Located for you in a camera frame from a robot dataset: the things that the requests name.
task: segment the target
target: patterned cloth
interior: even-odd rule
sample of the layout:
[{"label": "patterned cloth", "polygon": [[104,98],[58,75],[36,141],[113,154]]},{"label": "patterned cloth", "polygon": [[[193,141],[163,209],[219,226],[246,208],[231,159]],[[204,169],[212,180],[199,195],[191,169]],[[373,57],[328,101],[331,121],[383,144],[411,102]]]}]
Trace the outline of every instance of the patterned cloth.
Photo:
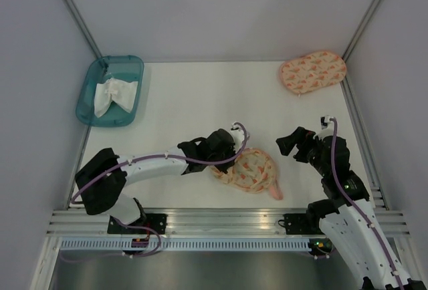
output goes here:
[{"label": "patterned cloth", "polygon": [[272,197],[282,200],[278,187],[276,165],[266,152],[258,148],[246,148],[240,154],[227,174],[211,166],[214,176],[222,183],[236,187],[248,193],[260,193],[268,189]]},{"label": "patterned cloth", "polygon": [[345,75],[345,62],[331,51],[316,51],[286,61],[281,65],[279,73],[283,85],[295,94],[340,83]]}]

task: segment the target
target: metal frame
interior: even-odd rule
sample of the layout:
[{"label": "metal frame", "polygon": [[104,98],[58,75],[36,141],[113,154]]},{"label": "metal frame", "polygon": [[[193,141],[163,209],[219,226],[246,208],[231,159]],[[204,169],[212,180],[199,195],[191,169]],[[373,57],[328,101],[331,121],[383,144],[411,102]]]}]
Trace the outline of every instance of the metal frame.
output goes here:
[{"label": "metal frame", "polygon": [[[85,21],[78,11],[73,0],[63,0],[69,12],[71,13],[78,28],[82,32],[85,40],[90,46],[94,56],[102,57],[98,46],[92,37]],[[355,34],[353,35],[343,59],[347,61],[352,51],[357,45],[361,35],[366,29],[368,23],[372,19],[382,0],[372,0],[364,17],[362,18]],[[400,211],[389,210],[387,202],[384,200],[381,190],[381,183],[377,173],[375,159],[372,155],[370,143],[368,141],[366,130],[358,111],[358,106],[352,92],[352,86],[349,76],[342,83],[342,90],[346,100],[352,125],[356,134],[358,145],[360,146],[364,166],[370,178],[372,186],[372,195],[376,205],[375,212],[380,225],[386,236],[395,242],[398,255],[403,265],[411,272],[414,277],[421,277],[420,269],[418,268],[417,259],[414,255],[411,246],[409,230],[407,228],[405,218]],[[82,140],[82,149],[79,158],[76,160],[74,170],[77,170],[82,160],[82,155],[88,140],[90,127],[87,127],[84,139]],[[64,208],[68,208],[70,203],[71,193],[73,191],[73,180],[70,180],[70,192],[66,196]],[[302,213],[306,209],[147,209],[147,212],[162,212],[168,214],[168,226],[166,230],[166,238],[169,242],[175,243],[176,249],[185,249],[181,245],[184,242],[202,242],[213,241],[231,241],[236,242],[257,242],[260,245],[286,241],[295,242],[297,240],[306,240],[320,238],[322,235],[305,236],[288,236],[285,234],[285,229],[278,225],[278,220],[282,219],[284,213]],[[105,245],[100,245],[98,241],[118,241],[125,242],[129,236],[118,238],[117,236],[107,235],[108,216],[88,216],[83,209],[68,209],[57,210],[52,214],[52,218],[47,230],[45,243],[37,270],[33,277],[31,290],[48,289],[51,283],[51,278],[54,271],[54,266],[58,257],[58,252],[61,246],[73,245],[73,249],[101,249]],[[84,243],[84,240],[90,240],[94,243]],[[81,243],[73,243],[72,241],[81,241]],[[107,247],[106,249],[118,250],[115,247]]]}]

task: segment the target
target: metal grille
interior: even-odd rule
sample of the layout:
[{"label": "metal grille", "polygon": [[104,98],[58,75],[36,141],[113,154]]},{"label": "metal grille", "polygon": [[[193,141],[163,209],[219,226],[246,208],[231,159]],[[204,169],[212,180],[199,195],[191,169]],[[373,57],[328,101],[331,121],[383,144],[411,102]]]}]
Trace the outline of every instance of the metal grille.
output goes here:
[{"label": "metal grille", "polygon": [[[162,251],[310,251],[309,239],[167,239],[162,241]],[[156,247],[157,240],[150,239],[147,251]],[[131,238],[63,238],[61,250],[120,250],[135,251]]]}]

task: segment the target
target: white table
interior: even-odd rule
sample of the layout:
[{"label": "white table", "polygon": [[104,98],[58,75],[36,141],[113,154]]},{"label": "white table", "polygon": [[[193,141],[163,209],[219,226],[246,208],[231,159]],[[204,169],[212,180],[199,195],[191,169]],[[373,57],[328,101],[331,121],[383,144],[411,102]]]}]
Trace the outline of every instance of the white table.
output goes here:
[{"label": "white table", "polygon": [[92,128],[82,165],[99,150],[117,154],[162,152],[239,121],[251,133],[248,146],[265,150],[280,170],[283,200],[267,192],[248,194],[216,181],[209,170],[145,180],[124,189],[145,208],[306,208],[325,197],[320,175],[282,156],[277,138],[298,126],[320,130],[320,116],[336,116],[350,149],[352,169],[366,172],[340,85],[300,98],[278,80],[280,62],[148,63],[135,120],[123,128]]}]

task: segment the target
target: white wall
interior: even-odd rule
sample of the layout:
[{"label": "white wall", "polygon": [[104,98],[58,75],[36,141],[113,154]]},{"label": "white wall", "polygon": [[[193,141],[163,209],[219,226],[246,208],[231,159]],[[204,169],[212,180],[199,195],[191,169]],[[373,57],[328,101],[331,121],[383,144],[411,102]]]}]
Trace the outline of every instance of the white wall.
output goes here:
[{"label": "white wall", "polygon": [[392,206],[428,271],[428,2],[385,0],[348,63]]},{"label": "white wall", "polygon": [[0,288],[21,290],[66,193],[94,58],[61,0],[1,0],[0,13]]},{"label": "white wall", "polygon": [[144,61],[343,53],[371,0],[75,0],[101,52]]}]

